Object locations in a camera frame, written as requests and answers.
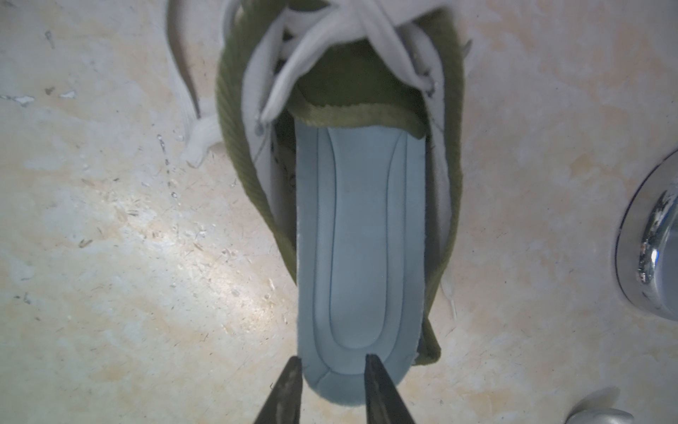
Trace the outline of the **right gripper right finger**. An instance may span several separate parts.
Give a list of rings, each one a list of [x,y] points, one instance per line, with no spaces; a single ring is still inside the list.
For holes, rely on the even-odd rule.
[[[367,424],[415,423],[395,383],[376,354],[365,357],[364,383]]]

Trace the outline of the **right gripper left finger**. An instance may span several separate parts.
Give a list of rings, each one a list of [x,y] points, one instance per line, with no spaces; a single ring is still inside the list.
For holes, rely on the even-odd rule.
[[[302,361],[289,358],[254,424],[299,424],[303,390]]]

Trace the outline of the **grey blue insole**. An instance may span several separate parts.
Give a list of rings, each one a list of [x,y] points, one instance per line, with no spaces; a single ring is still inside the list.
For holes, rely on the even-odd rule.
[[[425,304],[426,143],[392,127],[295,127],[298,356],[329,402],[365,401],[365,359],[394,382]]]

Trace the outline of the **olive green shoe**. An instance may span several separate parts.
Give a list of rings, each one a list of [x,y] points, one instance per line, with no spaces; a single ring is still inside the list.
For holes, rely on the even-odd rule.
[[[297,265],[294,230],[284,224],[281,211],[274,207],[268,189],[256,174],[254,150],[245,144],[245,127],[235,103],[242,98],[245,62],[254,54],[254,39],[263,34],[265,26],[287,12],[284,35],[291,42],[307,26],[321,20],[329,9],[327,1],[226,2],[222,24],[227,57],[217,71],[216,112],[202,115],[192,93],[192,83],[182,71],[182,57],[174,49],[175,6],[172,2],[166,5],[166,52],[185,125],[185,162],[197,167],[211,146],[225,144],[245,193],[272,232],[289,272],[294,272]],[[425,305],[432,307],[457,236],[463,186],[460,165],[463,53],[452,20],[439,5],[388,2],[387,11],[403,36],[421,32],[423,45],[432,49],[431,63],[437,72],[435,95],[422,95],[399,81],[367,40],[360,38],[341,42],[323,52],[293,84],[291,97],[284,102],[284,113],[313,125],[391,124],[424,134],[434,143],[436,223],[432,231],[441,235],[441,248],[427,268]]]

